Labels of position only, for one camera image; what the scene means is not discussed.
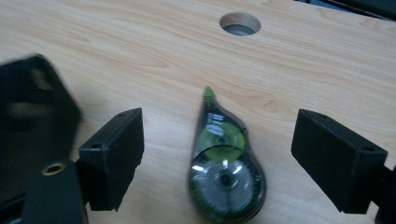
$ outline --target wooden desk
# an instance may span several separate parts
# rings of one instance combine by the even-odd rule
[[[255,35],[219,27],[256,16]],[[120,211],[91,223],[205,223],[187,189],[205,86],[247,125],[267,176],[250,223],[373,223],[339,214],[290,154],[299,108],[332,117],[396,163],[396,23],[276,1],[24,1],[0,3],[0,60],[31,52],[58,68],[80,109],[75,149],[115,114],[142,107],[146,152]]]

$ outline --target light wood tabletop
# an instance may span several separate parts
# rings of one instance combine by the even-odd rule
[[[226,33],[227,13],[255,35]],[[299,108],[346,125],[396,164],[396,23],[291,0],[0,2],[0,60],[45,55],[82,112],[77,149],[114,115],[142,107],[145,153],[119,212],[90,223],[206,223],[188,191],[205,86],[245,122],[267,179],[249,223],[374,223],[338,213],[291,156]]]

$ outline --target tape reel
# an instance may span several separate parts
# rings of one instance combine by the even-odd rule
[[[245,136],[229,122],[222,123],[222,129],[223,135],[217,135],[204,128],[199,137],[200,148],[212,161],[234,161],[244,152]]]
[[[231,162],[199,156],[191,169],[191,196],[208,217],[224,222],[248,217],[260,195],[262,177],[244,156]]]

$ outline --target green correction tape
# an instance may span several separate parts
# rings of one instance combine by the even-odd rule
[[[206,87],[192,154],[189,187],[199,211],[218,223],[254,217],[265,199],[265,177],[245,125]]]

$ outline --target desk grommet hole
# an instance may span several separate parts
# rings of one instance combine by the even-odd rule
[[[220,27],[232,35],[254,35],[260,31],[259,19],[246,12],[232,12],[221,17]]]

